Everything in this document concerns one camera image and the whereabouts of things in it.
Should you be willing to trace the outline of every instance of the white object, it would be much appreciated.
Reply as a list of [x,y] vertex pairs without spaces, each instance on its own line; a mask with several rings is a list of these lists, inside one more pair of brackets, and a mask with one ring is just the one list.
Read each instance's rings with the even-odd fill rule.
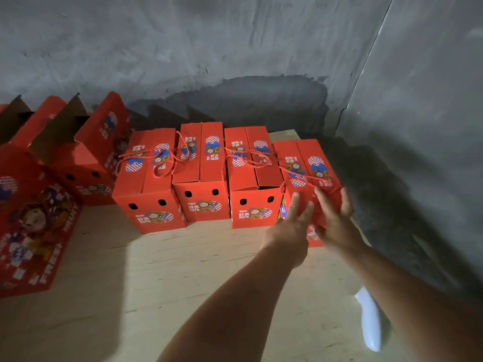
[[355,295],[362,306],[362,335],[366,346],[374,352],[381,351],[381,317],[376,302],[365,287]]

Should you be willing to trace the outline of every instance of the stacked boxes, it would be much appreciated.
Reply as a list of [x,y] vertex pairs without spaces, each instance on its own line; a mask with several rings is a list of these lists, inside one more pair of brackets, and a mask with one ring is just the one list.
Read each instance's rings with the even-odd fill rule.
[[[228,179],[232,211],[232,227],[271,226],[283,194],[283,178],[273,154],[265,127],[237,127],[225,129],[226,146],[236,151],[228,157]],[[247,150],[263,152],[266,156]]]
[[[287,188],[280,213],[284,217],[287,206],[290,205],[294,192],[300,193],[299,214],[304,210],[309,201],[315,203],[312,216],[312,224],[326,226],[326,219],[322,208],[314,197],[313,185],[320,187],[328,196],[337,211],[341,209],[341,183],[325,157],[319,142],[316,139],[275,141],[273,143],[280,166],[291,173],[282,171],[286,180]],[[318,179],[305,179],[303,175],[314,176]]]
[[75,96],[33,139],[30,151],[84,204],[109,205],[129,134],[128,112],[117,93],[109,93],[91,116]]
[[221,122],[181,125],[173,186],[188,222],[229,219]]
[[171,184],[175,133],[174,128],[134,132],[131,155],[119,165],[112,196],[142,234],[186,227]]
[[81,211],[28,151],[64,105],[48,97],[33,113],[17,97],[0,112],[0,298],[50,288]]

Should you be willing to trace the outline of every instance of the human arm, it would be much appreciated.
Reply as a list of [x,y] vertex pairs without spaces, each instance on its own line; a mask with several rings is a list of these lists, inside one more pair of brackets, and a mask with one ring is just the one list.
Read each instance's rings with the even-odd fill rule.
[[310,202],[297,219],[298,205],[295,195],[286,219],[267,230],[263,248],[195,311],[158,362],[261,360],[281,290],[307,256],[314,206]]
[[483,360],[478,317],[367,246],[350,220],[353,210],[345,188],[340,213],[321,190],[315,193],[327,218],[327,229],[316,227],[315,232],[357,273],[417,360]]

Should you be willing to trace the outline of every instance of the hand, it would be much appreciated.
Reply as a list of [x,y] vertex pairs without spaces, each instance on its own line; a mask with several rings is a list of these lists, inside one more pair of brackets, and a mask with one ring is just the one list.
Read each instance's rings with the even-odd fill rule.
[[262,247],[273,247],[286,250],[293,257],[294,268],[303,263],[307,256],[309,242],[307,241],[307,228],[312,218],[314,203],[307,204],[304,212],[297,219],[300,195],[292,195],[292,203],[288,207],[285,219],[279,219],[276,224],[265,232]]
[[322,226],[314,228],[315,233],[322,240],[323,244],[329,250],[338,252],[339,255],[354,254],[364,249],[366,246],[364,240],[362,240],[359,230],[351,221],[354,210],[352,209],[346,188],[341,189],[342,206],[340,213],[335,210],[320,188],[315,189],[315,194],[319,199],[320,206],[327,220],[326,229]]

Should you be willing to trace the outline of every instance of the plywood surface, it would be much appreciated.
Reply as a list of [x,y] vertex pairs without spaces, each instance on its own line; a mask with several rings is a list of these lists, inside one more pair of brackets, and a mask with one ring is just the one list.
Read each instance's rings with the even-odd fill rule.
[[[117,206],[84,209],[52,289],[0,300],[0,359],[154,361],[182,323],[257,253],[265,228],[230,220],[140,235]],[[337,257],[310,249],[277,304],[265,361],[406,361],[394,332],[368,350]]]

